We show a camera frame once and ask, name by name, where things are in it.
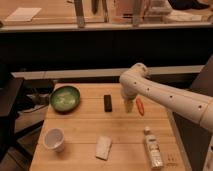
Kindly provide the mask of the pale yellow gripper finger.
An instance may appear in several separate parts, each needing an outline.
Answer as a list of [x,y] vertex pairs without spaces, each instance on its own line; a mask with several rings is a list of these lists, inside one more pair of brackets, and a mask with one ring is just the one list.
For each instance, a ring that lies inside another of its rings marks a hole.
[[131,113],[134,106],[134,102],[132,100],[126,99],[124,100],[124,105],[125,105],[125,111],[127,113]]

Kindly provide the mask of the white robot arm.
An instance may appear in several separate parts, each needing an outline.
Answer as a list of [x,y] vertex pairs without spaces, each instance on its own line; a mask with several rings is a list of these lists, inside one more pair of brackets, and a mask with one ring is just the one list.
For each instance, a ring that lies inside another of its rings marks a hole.
[[153,82],[147,75],[143,63],[123,72],[119,78],[122,97],[133,100],[143,95],[213,133],[213,97]]

